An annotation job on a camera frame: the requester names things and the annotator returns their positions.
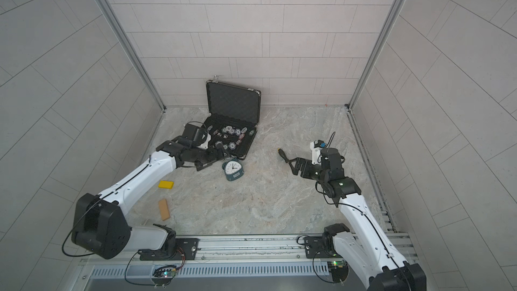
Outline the left circuit board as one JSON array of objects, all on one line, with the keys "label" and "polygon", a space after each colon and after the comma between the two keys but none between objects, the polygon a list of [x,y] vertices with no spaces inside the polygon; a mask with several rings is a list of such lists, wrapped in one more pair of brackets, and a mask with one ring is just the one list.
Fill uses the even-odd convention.
[{"label": "left circuit board", "polygon": [[156,279],[173,279],[176,273],[177,267],[175,265],[165,265],[155,269],[153,277]]}]

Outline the right circuit board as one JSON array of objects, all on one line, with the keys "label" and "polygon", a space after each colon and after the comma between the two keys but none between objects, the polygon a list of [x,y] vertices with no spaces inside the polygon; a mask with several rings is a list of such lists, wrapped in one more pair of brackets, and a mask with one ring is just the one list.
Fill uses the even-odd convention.
[{"label": "right circuit board", "polygon": [[328,268],[333,284],[343,284],[350,273],[350,267],[346,261],[328,262]]}]

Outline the yellow block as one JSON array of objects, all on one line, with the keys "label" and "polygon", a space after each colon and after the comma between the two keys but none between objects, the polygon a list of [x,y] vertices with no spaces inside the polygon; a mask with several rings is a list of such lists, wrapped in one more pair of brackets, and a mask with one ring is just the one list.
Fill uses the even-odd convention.
[{"label": "yellow block", "polygon": [[173,181],[160,181],[158,187],[161,189],[172,189],[174,187]]}]

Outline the black handled screwdriver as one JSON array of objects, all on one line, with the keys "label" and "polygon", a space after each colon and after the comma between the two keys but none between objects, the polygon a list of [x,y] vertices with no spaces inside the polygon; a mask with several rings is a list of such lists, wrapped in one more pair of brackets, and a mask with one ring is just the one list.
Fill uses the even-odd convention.
[{"label": "black handled screwdriver", "polygon": [[281,148],[278,149],[278,154],[285,161],[285,163],[289,163],[289,158],[287,157],[286,153]]}]

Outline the circuit board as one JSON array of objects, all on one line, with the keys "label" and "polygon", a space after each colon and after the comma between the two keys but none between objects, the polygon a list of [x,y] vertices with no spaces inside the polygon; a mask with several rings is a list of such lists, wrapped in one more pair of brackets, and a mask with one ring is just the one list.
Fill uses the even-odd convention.
[{"label": "circuit board", "polygon": [[156,279],[173,279],[176,273],[177,267],[175,265],[165,265],[155,269],[153,277]]},{"label": "circuit board", "polygon": [[350,267],[346,261],[328,262],[328,268],[333,284],[343,284],[350,273]]}]

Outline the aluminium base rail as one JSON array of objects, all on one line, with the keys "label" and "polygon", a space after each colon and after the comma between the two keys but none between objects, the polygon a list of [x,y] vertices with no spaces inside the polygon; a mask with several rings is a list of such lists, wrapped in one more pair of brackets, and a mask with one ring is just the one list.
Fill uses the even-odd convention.
[{"label": "aluminium base rail", "polygon": [[214,264],[222,262],[286,262],[337,260],[320,250],[314,241],[307,247],[305,238],[298,234],[270,235],[184,235],[178,244],[187,255],[188,264]]}]

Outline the open black poker chip case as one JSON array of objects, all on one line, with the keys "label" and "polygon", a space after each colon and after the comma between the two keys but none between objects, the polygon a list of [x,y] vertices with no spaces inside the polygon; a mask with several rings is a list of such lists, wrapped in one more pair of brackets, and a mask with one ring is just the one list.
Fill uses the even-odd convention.
[{"label": "open black poker chip case", "polygon": [[244,160],[257,134],[260,121],[261,91],[208,80],[206,82],[209,117],[204,125],[211,136],[208,143],[217,143],[231,156]]}]

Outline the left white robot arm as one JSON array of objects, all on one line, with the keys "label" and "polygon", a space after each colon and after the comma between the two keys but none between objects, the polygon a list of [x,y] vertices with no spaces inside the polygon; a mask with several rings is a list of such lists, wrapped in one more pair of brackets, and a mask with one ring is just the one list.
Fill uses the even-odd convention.
[{"label": "left white robot arm", "polygon": [[189,162],[197,171],[229,156],[222,143],[210,145],[205,127],[188,123],[181,136],[160,144],[148,160],[126,177],[96,195],[83,195],[75,206],[74,224],[67,239],[103,259],[134,251],[146,260],[172,259],[176,233],[167,226],[130,227],[125,218],[152,187]]}]

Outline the wooden block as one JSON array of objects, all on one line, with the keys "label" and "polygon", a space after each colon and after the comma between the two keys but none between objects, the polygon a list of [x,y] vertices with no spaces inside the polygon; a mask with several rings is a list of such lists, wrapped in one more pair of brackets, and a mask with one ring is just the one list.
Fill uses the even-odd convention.
[{"label": "wooden block", "polygon": [[158,202],[158,208],[160,212],[160,217],[163,221],[170,219],[170,210],[168,207],[167,199],[161,199]]}]

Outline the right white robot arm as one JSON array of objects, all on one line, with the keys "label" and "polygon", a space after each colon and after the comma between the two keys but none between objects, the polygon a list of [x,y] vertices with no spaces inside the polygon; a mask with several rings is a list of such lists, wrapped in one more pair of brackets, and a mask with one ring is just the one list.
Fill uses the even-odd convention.
[{"label": "right white robot arm", "polygon": [[286,159],[293,175],[315,181],[324,200],[337,207],[347,224],[324,229],[322,251],[342,257],[367,290],[426,290],[420,264],[410,264],[390,242],[369,210],[357,183],[345,175],[337,149],[317,146],[312,159]]}]

